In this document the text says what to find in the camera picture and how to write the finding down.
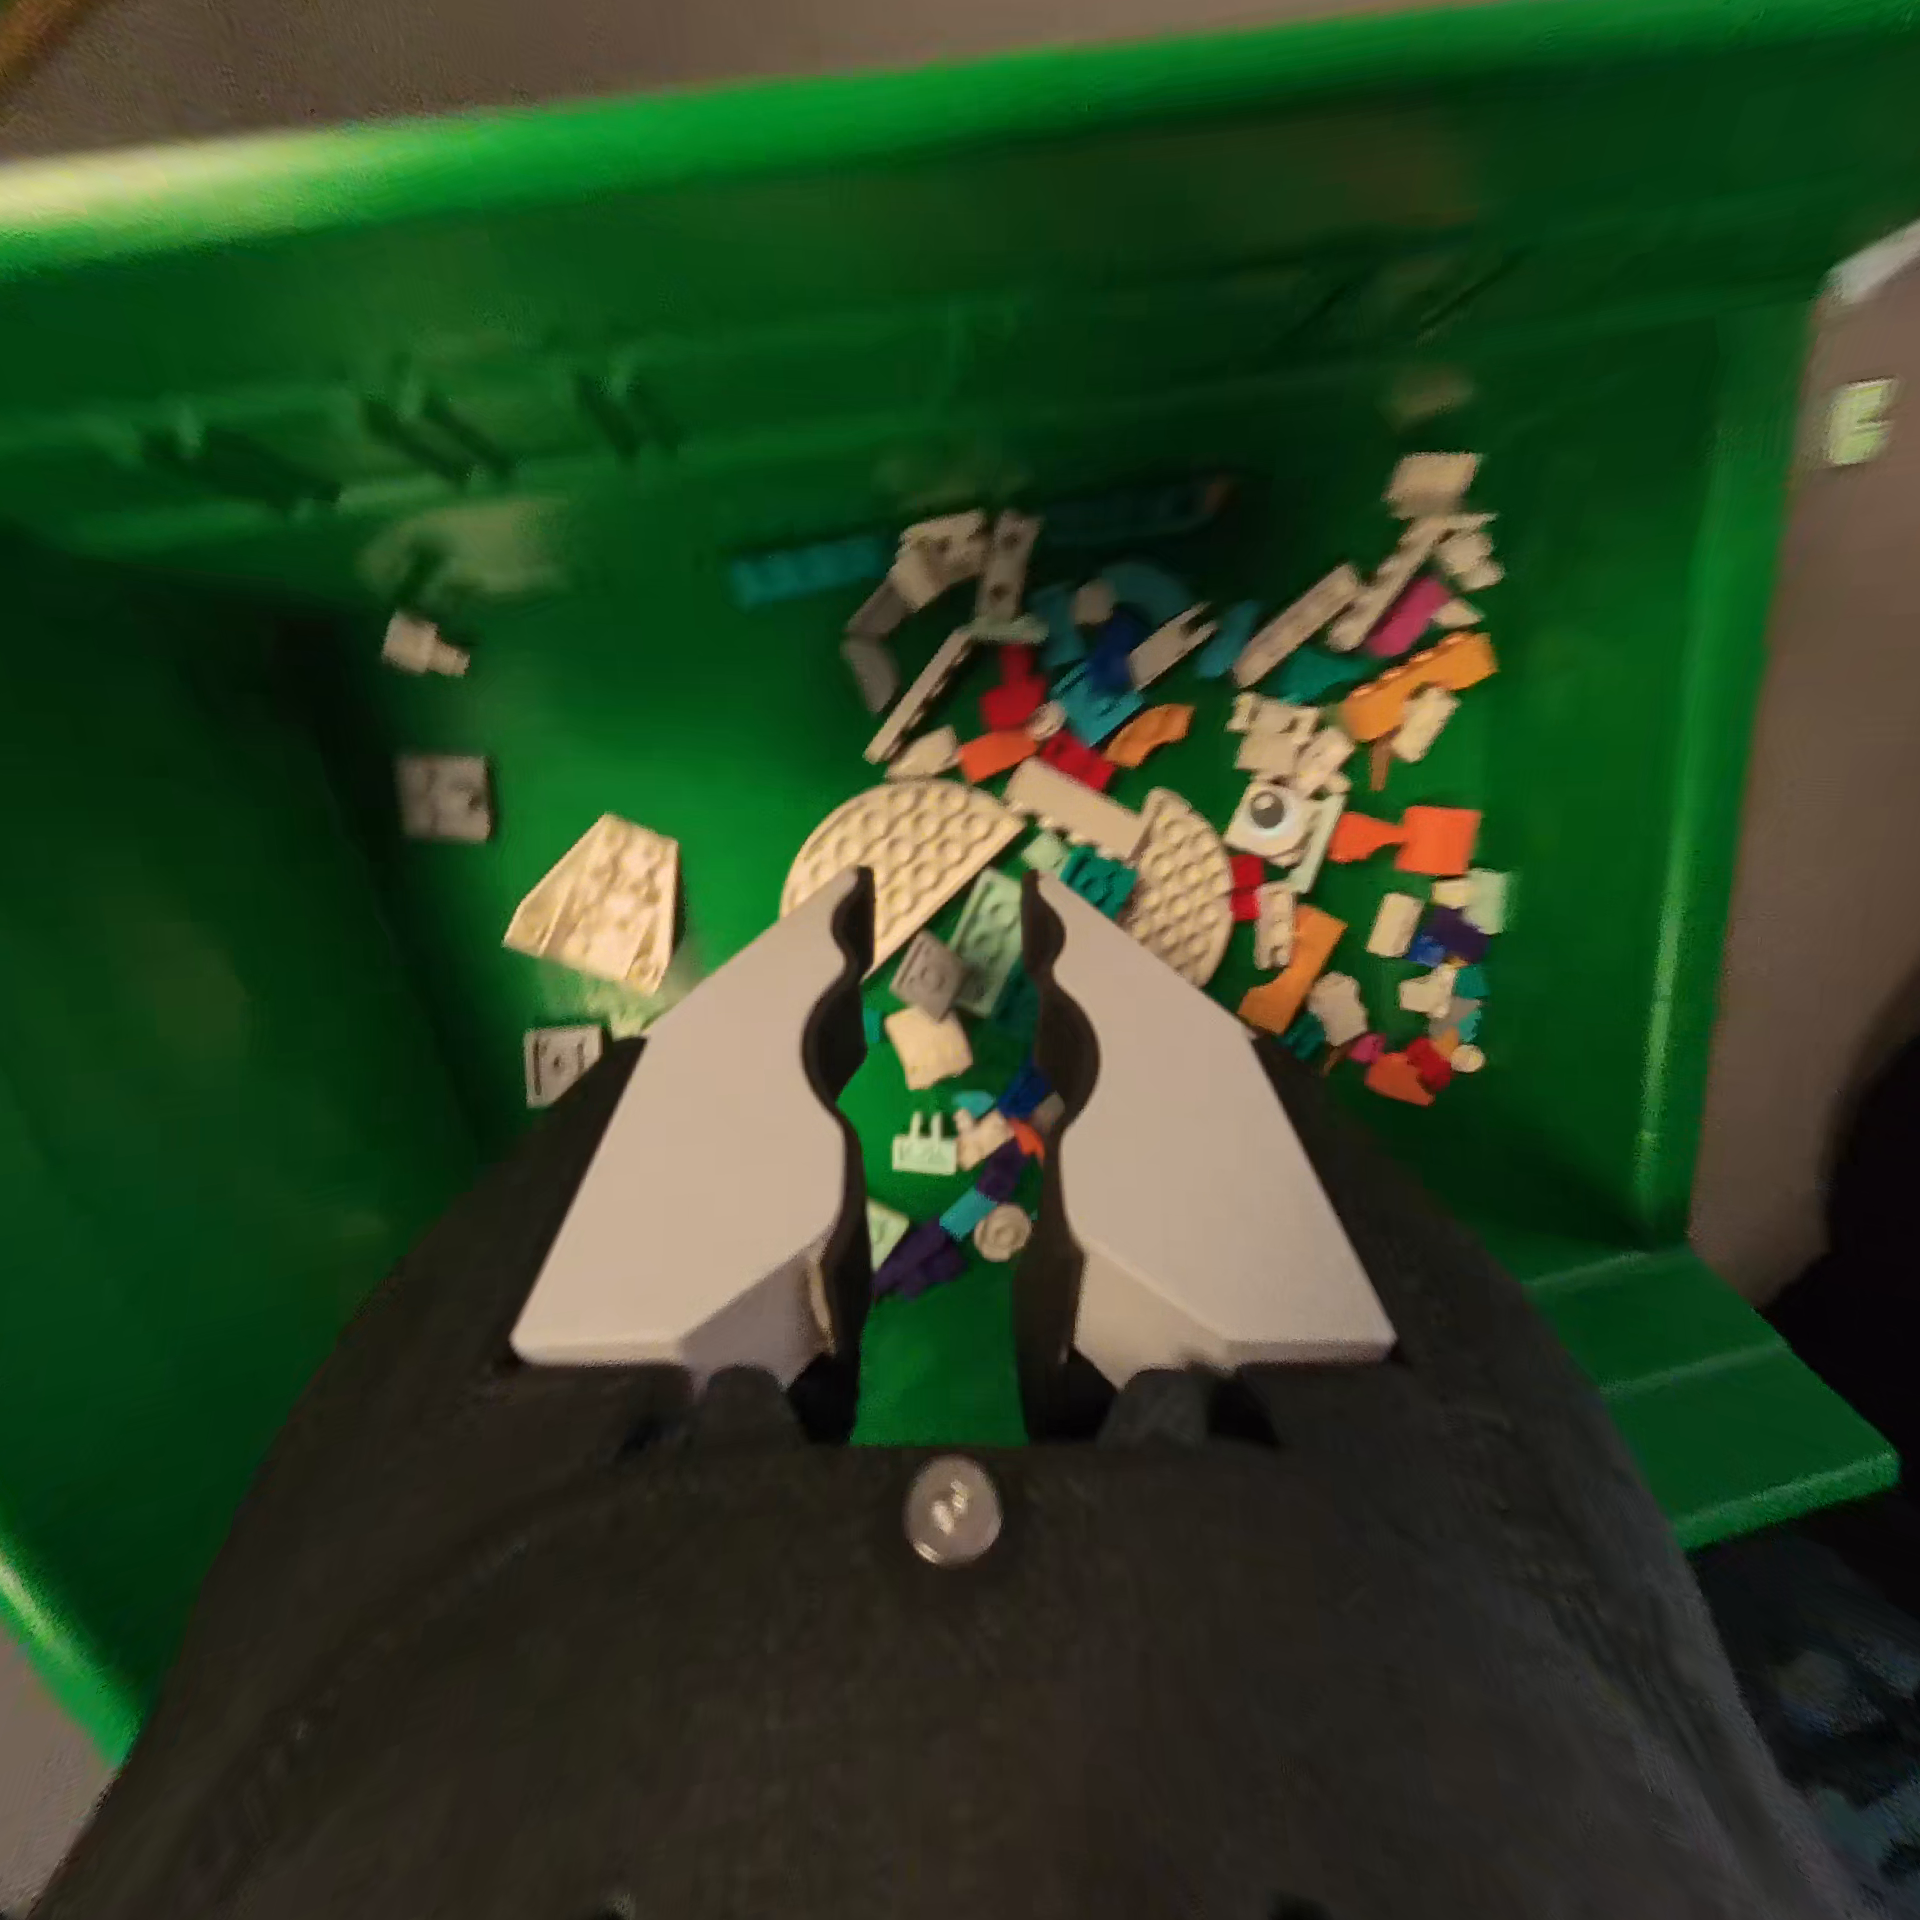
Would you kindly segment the white wedge lego plate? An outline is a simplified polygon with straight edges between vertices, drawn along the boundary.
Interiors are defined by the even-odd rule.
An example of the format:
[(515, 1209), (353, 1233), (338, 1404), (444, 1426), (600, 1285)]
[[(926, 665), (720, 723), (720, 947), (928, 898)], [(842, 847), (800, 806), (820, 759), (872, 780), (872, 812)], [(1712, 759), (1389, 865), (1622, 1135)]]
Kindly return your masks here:
[(680, 841), (596, 812), (515, 905), (503, 947), (651, 998), (680, 947)]

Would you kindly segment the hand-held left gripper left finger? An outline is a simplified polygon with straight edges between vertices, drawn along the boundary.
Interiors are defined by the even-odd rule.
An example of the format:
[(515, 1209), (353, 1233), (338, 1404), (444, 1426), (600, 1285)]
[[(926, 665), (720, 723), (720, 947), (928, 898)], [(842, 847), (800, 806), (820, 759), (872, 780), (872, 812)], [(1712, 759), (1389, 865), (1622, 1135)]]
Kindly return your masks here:
[(866, 1049), (872, 874), (691, 986), (641, 1049), (576, 1199), (527, 1285), (527, 1365), (853, 1365), (872, 1304)]

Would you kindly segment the green plastic bin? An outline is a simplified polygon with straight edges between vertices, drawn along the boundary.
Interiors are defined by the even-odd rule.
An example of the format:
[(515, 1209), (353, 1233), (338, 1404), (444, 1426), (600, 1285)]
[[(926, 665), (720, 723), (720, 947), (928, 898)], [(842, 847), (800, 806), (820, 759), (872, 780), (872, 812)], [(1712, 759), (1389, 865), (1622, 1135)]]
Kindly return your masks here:
[[(1684, 1245), (1831, 266), (1920, 211), (1911, 0), (1492, 0), (0, 172), (0, 1629), (129, 1757), (285, 1405), (644, 998), (503, 947), (596, 823), (680, 978), (880, 780), (909, 522), (1294, 600), (1477, 451), (1492, 675), (1357, 806), (1509, 876), (1486, 1072), (1337, 1087), (1622, 1404), (1684, 1553), (1896, 1451)], [(381, 665), (393, 610), (460, 675)], [(488, 758), (422, 847), (393, 758)]]

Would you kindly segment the grey square lego plate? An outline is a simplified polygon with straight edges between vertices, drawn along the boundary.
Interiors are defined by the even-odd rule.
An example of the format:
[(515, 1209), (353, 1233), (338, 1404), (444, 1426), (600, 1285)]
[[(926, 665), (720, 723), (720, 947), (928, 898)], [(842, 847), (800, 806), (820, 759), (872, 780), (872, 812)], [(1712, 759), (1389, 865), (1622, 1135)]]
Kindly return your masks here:
[(493, 759), (488, 758), (393, 758), (393, 823), (422, 847), (493, 841)]

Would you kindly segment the pile of lego pieces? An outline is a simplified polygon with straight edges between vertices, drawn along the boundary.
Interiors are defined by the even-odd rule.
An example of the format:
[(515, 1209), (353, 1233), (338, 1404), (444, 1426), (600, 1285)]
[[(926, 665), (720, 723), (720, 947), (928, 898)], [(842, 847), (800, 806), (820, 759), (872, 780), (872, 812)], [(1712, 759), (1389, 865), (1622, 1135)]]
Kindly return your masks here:
[(1329, 568), (1276, 617), (1262, 600), (1211, 610), (1157, 563), (1111, 563), (1081, 588), (1031, 592), (1044, 538), (1111, 538), (1089, 499), (949, 513), (897, 538), (892, 578), (845, 617), (845, 665), (892, 780), (986, 786), (1019, 841), (897, 947), (909, 1106), (872, 1199), (872, 1291), (928, 1291), (963, 1259), (1019, 1259), (1019, 1175), (1046, 1167), (1057, 1087), (1031, 1063), (1019, 876), (1063, 876), (1111, 922), (1133, 898), (1144, 806), (1177, 786), (1234, 851), (1234, 947), (1211, 998), (1246, 1041), (1369, 1059), (1373, 1087), (1431, 1096), (1451, 1059), (1431, 1041), (1386, 1059), (1369, 998), (1337, 969), (1339, 922), (1311, 898), (1329, 865), (1401, 851), (1431, 876), (1440, 936), (1419, 936), (1424, 898), (1386, 898), (1369, 954), (1419, 954), (1431, 998), (1401, 998), (1451, 1035), (1451, 969), (1504, 934), (1466, 806), (1406, 806), (1373, 823), (1354, 806), (1354, 758), (1419, 759), (1458, 695), (1492, 675), (1492, 638), (1458, 588), (1504, 588), (1486, 513), (1466, 513), (1477, 451), (1406, 451), (1386, 488), (1401, 547), (1373, 568)]

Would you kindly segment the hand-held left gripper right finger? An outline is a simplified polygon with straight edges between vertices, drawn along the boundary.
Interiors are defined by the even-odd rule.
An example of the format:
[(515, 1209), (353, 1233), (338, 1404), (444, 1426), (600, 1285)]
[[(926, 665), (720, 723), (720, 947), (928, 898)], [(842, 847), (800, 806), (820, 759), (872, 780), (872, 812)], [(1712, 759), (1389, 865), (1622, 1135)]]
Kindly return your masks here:
[(1262, 1041), (1063, 876), (1019, 876), (1019, 969), (1031, 1063), (1063, 1096), (1019, 1243), (1019, 1390), (1389, 1354)]

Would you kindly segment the white half-round lego plate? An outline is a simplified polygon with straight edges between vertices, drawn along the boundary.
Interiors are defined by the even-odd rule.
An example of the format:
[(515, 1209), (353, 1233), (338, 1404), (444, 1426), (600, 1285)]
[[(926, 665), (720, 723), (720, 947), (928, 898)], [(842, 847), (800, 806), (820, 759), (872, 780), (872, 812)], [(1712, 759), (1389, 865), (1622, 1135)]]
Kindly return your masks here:
[(880, 780), (811, 823), (783, 876), (783, 917), (800, 917), (842, 874), (872, 874), (872, 962), (892, 962), (949, 898), (963, 898), (1010, 847), (1019, 812), (986, 786), (959, 780)]
[(1145, 786), (1144, 806), (1144, 851), (1133, 851), (1133, 898), (1126, 898), (1126, 934), (1182, 969), (1192, 986), (1214, 978), (1221, 947), (1234, 947), (1234, 851), (1214, 841), (1214, 823), (1203, 806), (1182, 806), (1177, 786)]

